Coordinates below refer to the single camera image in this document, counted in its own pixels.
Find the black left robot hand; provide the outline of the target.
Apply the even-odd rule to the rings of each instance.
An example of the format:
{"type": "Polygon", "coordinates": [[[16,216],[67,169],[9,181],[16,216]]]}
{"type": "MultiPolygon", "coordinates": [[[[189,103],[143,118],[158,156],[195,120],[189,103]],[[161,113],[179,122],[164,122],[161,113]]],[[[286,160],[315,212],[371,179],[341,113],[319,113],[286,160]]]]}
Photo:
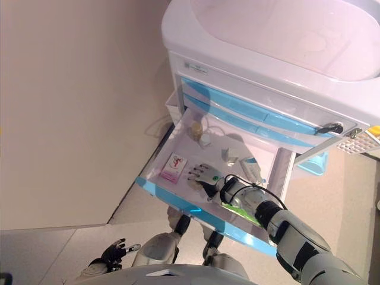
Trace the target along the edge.
{"type": "Polygon", "coordinates": [[[117,271],[122,268],[122,258],[127,254],[137,252],[141,248],[141,244],[136,243],[126,246],[126,239],[122,238],[113,242],[101,255],[102,261],[106,264],[108,272],[117,271]]]}

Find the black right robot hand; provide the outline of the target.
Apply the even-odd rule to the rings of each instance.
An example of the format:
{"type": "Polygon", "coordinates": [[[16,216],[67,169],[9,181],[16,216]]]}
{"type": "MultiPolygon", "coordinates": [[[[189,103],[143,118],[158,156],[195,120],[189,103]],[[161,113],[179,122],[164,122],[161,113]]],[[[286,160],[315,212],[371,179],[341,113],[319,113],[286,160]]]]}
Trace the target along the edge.
{"type": "Polygon", "coordinates": [[[209,164],[198,164],[187,171],[188,186],[208,202],[221,204],[220,191],[224,186],[224,174],[209,164]]]}

